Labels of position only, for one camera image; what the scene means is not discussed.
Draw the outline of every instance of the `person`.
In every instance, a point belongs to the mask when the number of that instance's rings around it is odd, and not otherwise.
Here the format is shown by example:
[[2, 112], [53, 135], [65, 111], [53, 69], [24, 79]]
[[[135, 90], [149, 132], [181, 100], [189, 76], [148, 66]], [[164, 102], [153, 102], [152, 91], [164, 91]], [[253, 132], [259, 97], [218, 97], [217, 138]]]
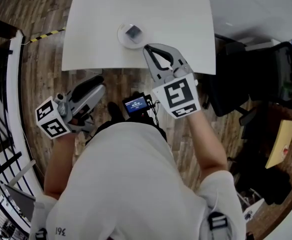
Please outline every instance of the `person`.
[[[124, 121], [117, 105], [108, 110], [112, 120], [98, 129], [73, 167], [76, 135], [55, 141], [30, 239], [245, 239], [225, 150], [202, 111], [186, 117], [201, 170], [195, 194], [182, 182], [151, 117]], [[220, 218], [226, 223], [211, 227]]]

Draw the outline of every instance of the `white shirt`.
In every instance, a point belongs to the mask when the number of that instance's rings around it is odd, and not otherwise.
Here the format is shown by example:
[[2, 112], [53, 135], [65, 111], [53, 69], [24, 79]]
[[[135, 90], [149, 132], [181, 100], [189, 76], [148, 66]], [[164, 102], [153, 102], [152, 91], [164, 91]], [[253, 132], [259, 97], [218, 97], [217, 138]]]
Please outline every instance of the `white shirt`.
[[123, 122], [92, 139], [59, 201], [37, 198], [30, 239], [40, 228], [46, 228], [49, 240], [206, 239], [213, 208], [227, 216], [232, 239], [245, 239], [229, 172], [206, 177], [196, 195], [183, 184], [159, 131]]

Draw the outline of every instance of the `backpack strap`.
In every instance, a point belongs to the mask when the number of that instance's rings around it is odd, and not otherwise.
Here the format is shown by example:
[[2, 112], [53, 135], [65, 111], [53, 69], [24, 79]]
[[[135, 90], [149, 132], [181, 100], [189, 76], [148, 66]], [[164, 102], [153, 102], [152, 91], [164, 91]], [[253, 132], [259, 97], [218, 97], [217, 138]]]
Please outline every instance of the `backpack strap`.
[[208, 216], [209, 229], [211, 232], [211, 240], [225, 240], [229, 238], [228, 220], [221, 213], [214, 211]]
[[47, 230], [45, 228], [41, 228], [35, 233], [35, 238], [36, 240], [47, 240]]

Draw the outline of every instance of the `camera screen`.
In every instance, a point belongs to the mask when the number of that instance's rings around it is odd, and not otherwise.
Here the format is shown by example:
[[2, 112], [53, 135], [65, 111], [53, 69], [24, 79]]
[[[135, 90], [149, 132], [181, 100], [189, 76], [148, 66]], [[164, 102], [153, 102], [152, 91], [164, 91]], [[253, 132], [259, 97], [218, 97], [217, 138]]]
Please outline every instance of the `camera screen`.
[[140, 109], [146, 108], [148, 106], [145, 97], [140, 97], [125, 103], [128, 113], [136, 112]]

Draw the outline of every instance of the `black office chair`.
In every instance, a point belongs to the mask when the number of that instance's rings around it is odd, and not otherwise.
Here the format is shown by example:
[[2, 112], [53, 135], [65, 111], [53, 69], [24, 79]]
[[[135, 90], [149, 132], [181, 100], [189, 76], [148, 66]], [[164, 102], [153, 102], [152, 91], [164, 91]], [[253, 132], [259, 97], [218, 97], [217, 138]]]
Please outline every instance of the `black office chair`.
[[247, 111], [240, 107], [248, 101], [248, 71], [245, 65], [245, 46], [240, 42], [227, 44], [216, 57], [216, 75], [204, 75], [203, 88], [209, 99], [203, 104], [207, 109], [211, 104], [216, 115], [222, 117], [237, 110], [243, 114], [240, 125], [244, 126], [255, 116], [256, 109]]
[[249, 62], [249, 96], [253, 101], [269, 101], [292, 109], [292, 45], [246, 52]]
[[203, 84], [216, 115], [237, 110], [243, 114], [242, 126], [257, 112], [240, 107], [249, 96], [253, 101], [275, 102], [292, 109], [292, 45], [283, 42], [246, 51], [242, 43], [229, 43], [217, 54], [216, 75], [205, 75]]

